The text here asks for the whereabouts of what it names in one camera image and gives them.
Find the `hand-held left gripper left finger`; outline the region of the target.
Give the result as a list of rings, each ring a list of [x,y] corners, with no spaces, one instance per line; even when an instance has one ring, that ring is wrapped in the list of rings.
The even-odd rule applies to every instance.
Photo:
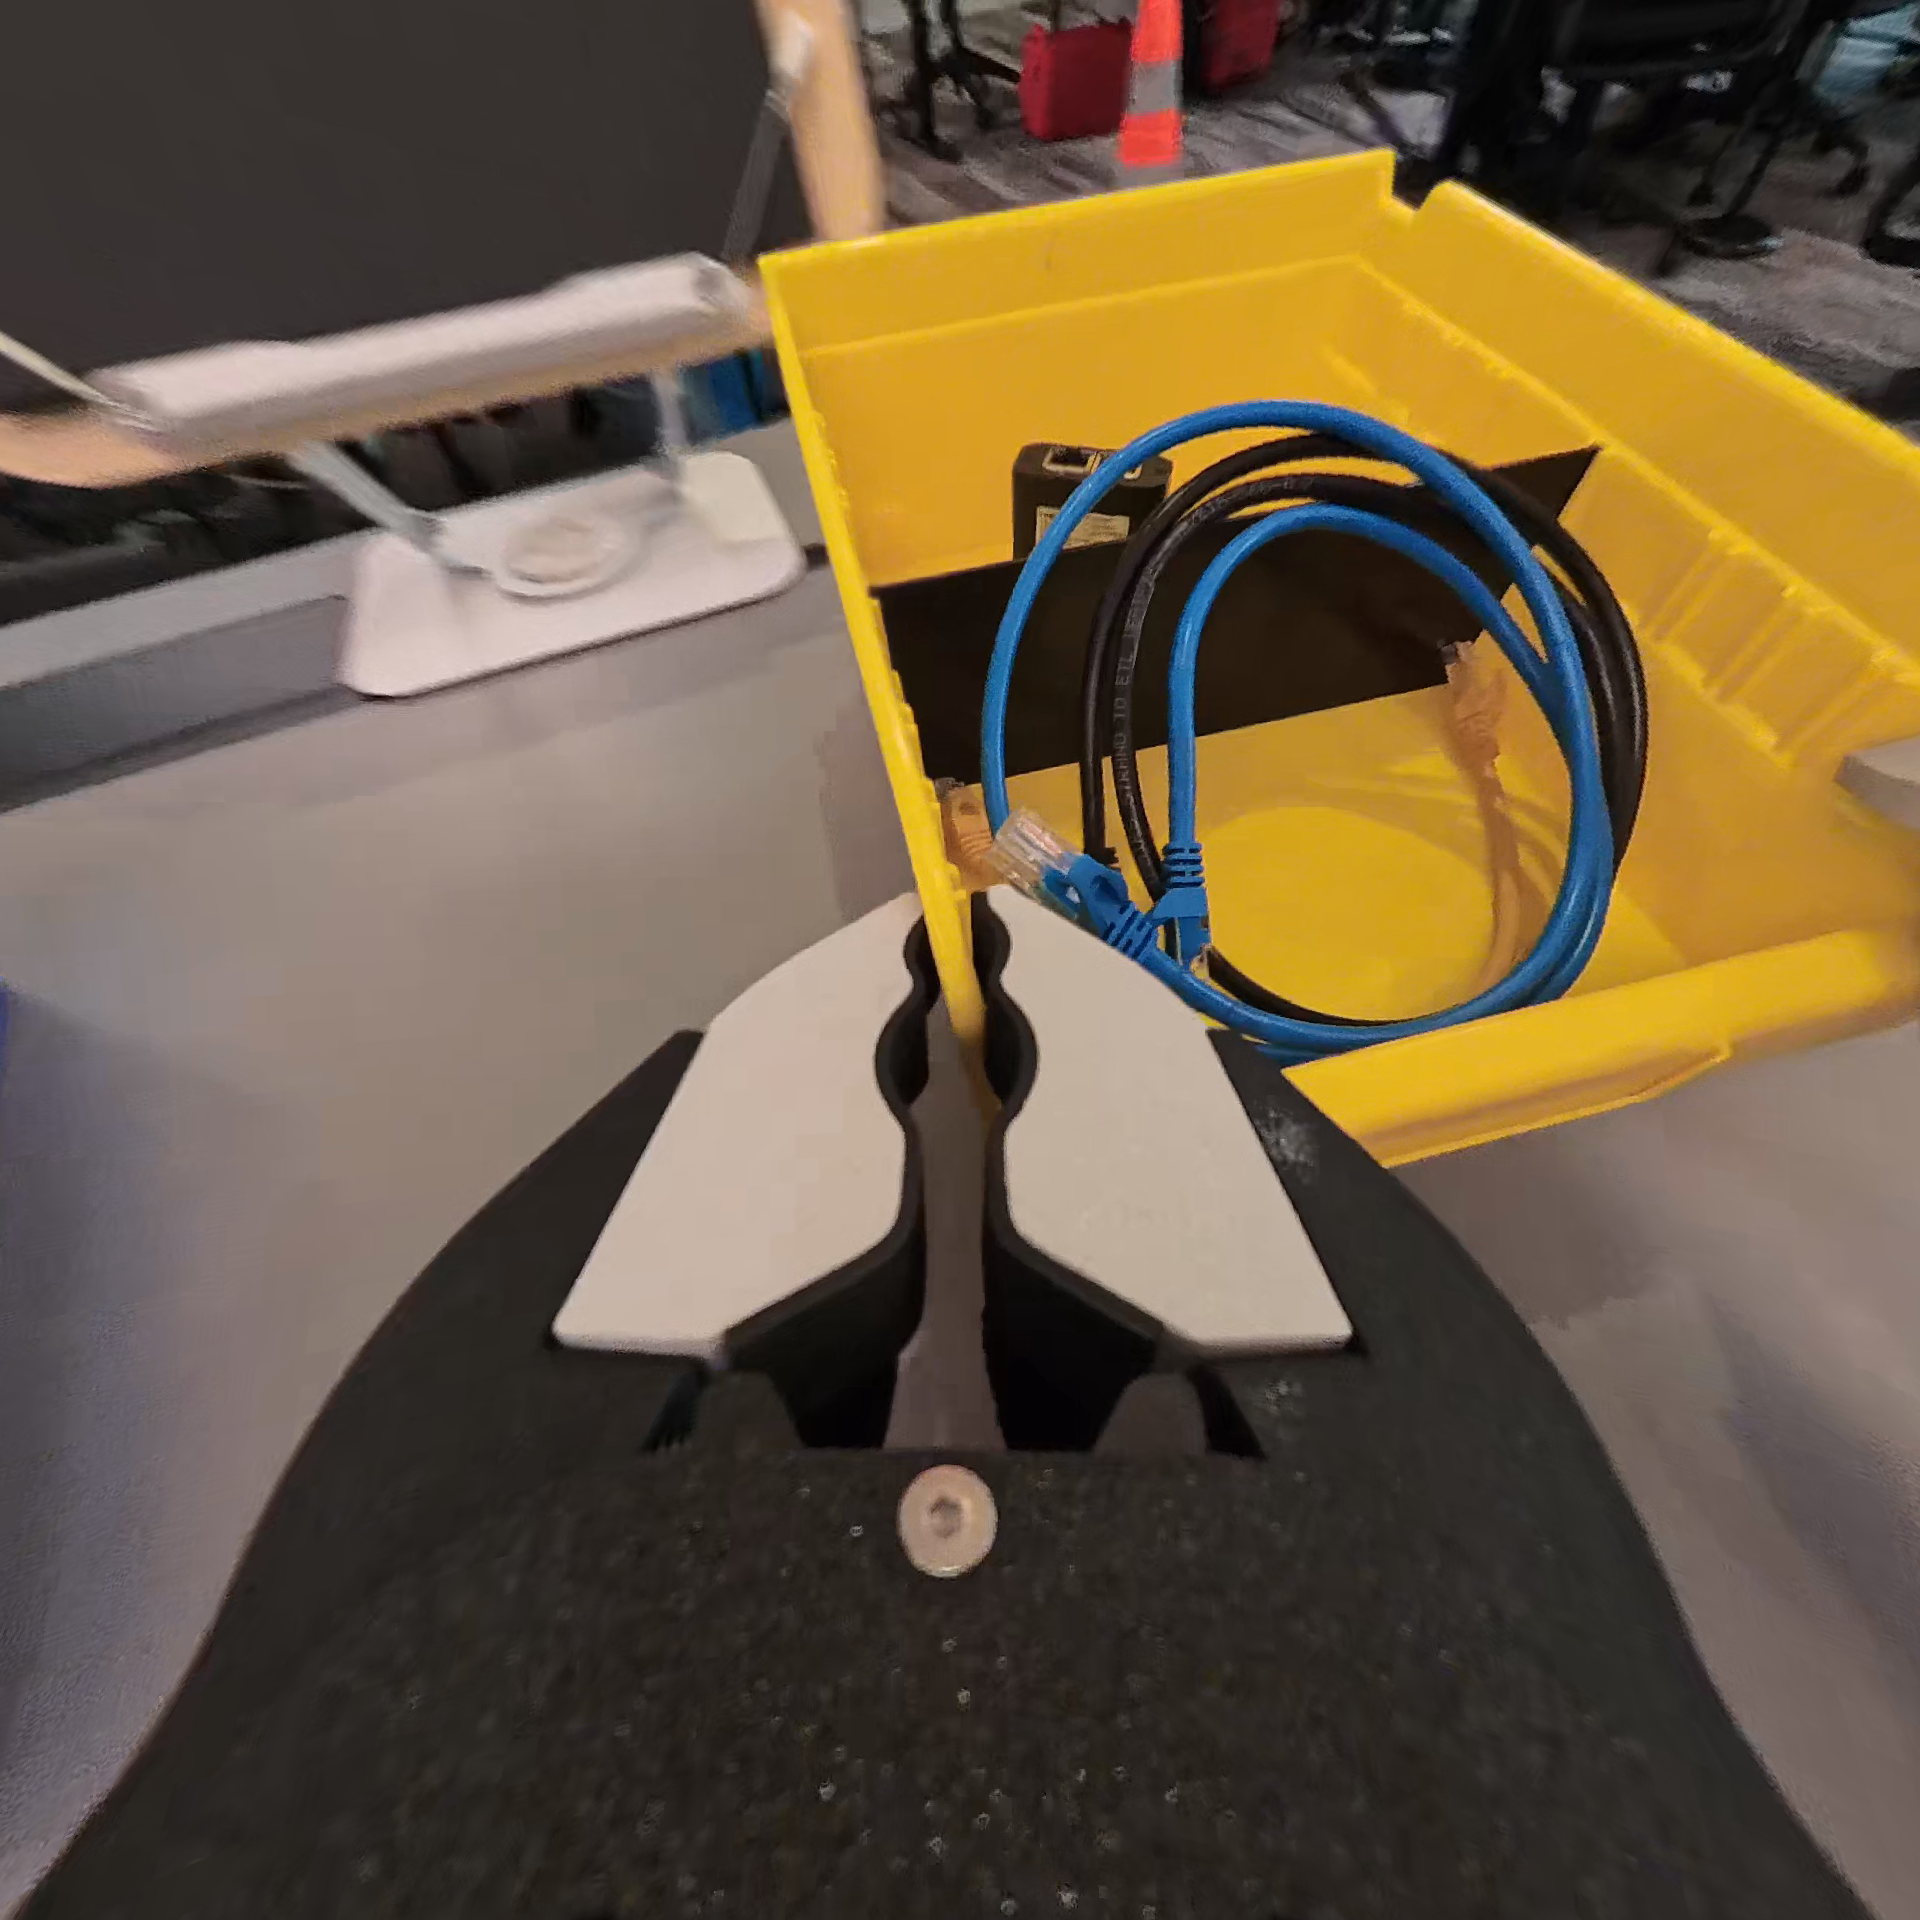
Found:
[[[556,1311],[569,1355],[754,1377],[882,1449],[926,1309],[933,949],[900,894],[709,1023]]]

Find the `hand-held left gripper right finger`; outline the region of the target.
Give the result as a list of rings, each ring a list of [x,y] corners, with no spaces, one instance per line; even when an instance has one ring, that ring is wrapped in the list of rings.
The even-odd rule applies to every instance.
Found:
[[[985,1359],[1011,1449],[1095,1449],[1141,1382],[1355,1325],[1208,1028],[1014,888],[985,897]]]

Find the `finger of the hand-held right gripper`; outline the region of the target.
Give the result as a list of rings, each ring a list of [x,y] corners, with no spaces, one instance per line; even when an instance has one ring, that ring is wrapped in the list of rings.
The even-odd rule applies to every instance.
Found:
[[[1919,834],[1920,826],[1920,739],[1909,734],[1851,752],[1837,771],[1837,782],[1862,807],[1887,823]]]

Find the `yellow plastic bin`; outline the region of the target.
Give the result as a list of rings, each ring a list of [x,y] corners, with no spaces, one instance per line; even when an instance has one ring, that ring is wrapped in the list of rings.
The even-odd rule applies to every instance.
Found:
[[[1845,763],[1916,739],[1916,444],[1465,186],[1380,155],[772,257],[786,397],[960,1042],[987,1007],[937,727],[882,589],[1011,557],[1023,444],[1306,401],[1481,467],[1593,453],[1569,529],[1650,705],[1645,811],[1573,996],[1293,1072],[1386,1166],[1916,1014],[1916,833]]]

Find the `black office chair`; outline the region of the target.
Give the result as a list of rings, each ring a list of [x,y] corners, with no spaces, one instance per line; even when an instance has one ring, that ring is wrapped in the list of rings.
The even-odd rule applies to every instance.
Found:
[[[1896,15],[1916,5],[1476,5],[1424,183],[1466,185],[1544,229],[1574,204],[1642,218],[1668,257],[1765,257],[1780,239],[1757,200],[1791,145],[1843,157],[1833,199],[1866,192],[1869,138],[1821,82],[1851,30]],[[1679,138],[1711,85],[1725,86],[1726,131],[1665,204],[1620,163]]]

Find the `orange traffic cone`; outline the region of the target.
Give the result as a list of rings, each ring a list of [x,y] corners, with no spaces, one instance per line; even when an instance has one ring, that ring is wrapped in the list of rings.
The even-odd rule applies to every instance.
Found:
[[[1127,100],[1116,131],[1116,183],[1174,181],[1187,157],[1187,9],[1139,3],[1128,43]]]

